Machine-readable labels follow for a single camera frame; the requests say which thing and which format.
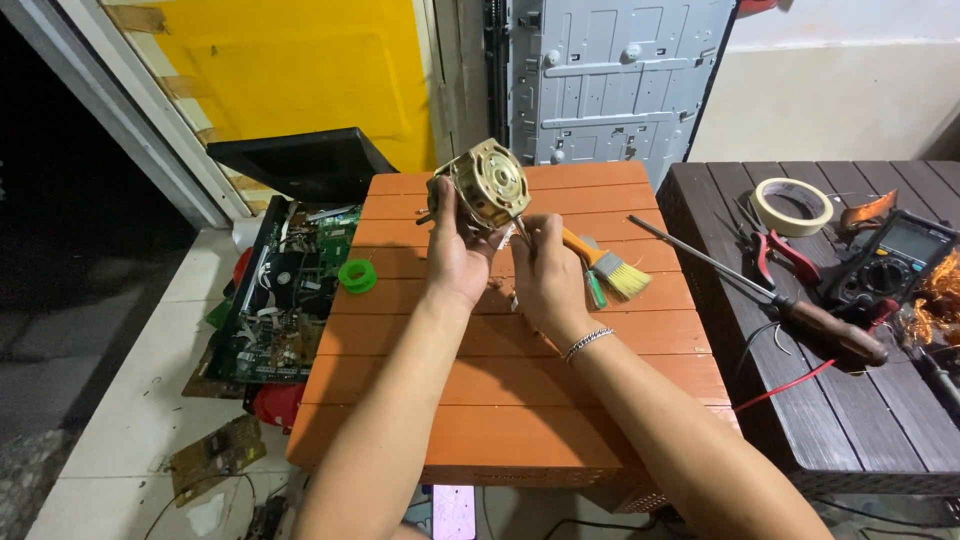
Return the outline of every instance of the green tape roll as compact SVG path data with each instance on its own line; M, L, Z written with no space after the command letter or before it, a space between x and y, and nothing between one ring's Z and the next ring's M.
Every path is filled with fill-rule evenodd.
M354 258L340 267L337 279L347 288L347 292L360 294L369 291L376 284L376 272L373 271L373 263L370 261Z

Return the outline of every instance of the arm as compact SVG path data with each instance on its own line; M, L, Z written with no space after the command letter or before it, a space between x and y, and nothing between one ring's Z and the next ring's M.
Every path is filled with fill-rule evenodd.
M458 235L455 193L440 182L426 289L370 392L317 468L294 538L390 538L420 480L427 441L470 311L502 232Z
M580 261L559 215L533 216L536 256L512 241L519 305L561 351L603 328L587 312ZM721 538L832 538L786 477L614 335L570 360L687 521Z

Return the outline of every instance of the pliers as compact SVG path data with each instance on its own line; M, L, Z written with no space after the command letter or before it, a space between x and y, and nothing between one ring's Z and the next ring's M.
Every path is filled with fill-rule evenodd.
M786 257L787 260L793 263L794 272L797 275L797 279L803 285L815 287L823 282L823 278L820 277L820 270L817 268L816 264L814 264L809 258L806 258L797 250L791 248L787 244L786 238L780 238L776 231L767 231L767 228L760 223L760 220L757 219L751 211L745 209L739 201L737 201L735 198L733 201L740 209L740 212L743 213L743 216L747 218L747 221L749 221L750 225L752 225L754 228L754 231L747 236L743 233L743 228L741 226L740 235L743 236L745 241L749 241L752 244L754 271L756 273L756 277L754 279L755 282L767 290L774 290L777 288L777 285L774 283L774 279L770 276L770 271L767 269L767 256L769 256L772 252L780 253ZM752 210L754 205L749 201L748 204Z

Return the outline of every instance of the long screwdriver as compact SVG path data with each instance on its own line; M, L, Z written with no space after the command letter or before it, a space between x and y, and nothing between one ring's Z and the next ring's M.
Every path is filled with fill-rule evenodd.
M873 336L863 331L863 329L860 329L850 323L841 321L823 309L814 306L810 302L805 302L796 298L790 298L782 294L769 291L748 280L747 278L744 278L740 274L731 270L731 268L724 266L713 258L710 258L686 245L680 239L671 236L660 229L657 229L653 225L650 225L635 215L628 216L628 219L643 229L646 229L650 233L669 240L671 244L683 249L684 251L687 251L694 257L709 262L718 270L721 270L731 278L748 285L754 291L769 298L771 305L777 309L784 320L796 323L801 327L806 327L807 329L810 329L811 331L814 331L825 338L836 340L844 349L863 358L864 362L869 366L876 367L886 363L887 348L882 343L877 341Z

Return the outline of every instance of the silver bracelet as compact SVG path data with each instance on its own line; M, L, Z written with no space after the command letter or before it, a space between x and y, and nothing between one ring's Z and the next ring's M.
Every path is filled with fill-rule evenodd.
M580 341L577 341L576 343L570 346L570 349L566 352L566 356L564 356L564 362L570 363L570 359L573 358L573 356L576 355L578 351L586 347L589 342L593 341L598 337L603 337L608 333L614 333L614 332L615 330L612 328L604 328L598 331L592 331L588 333L587 335L580 338Z

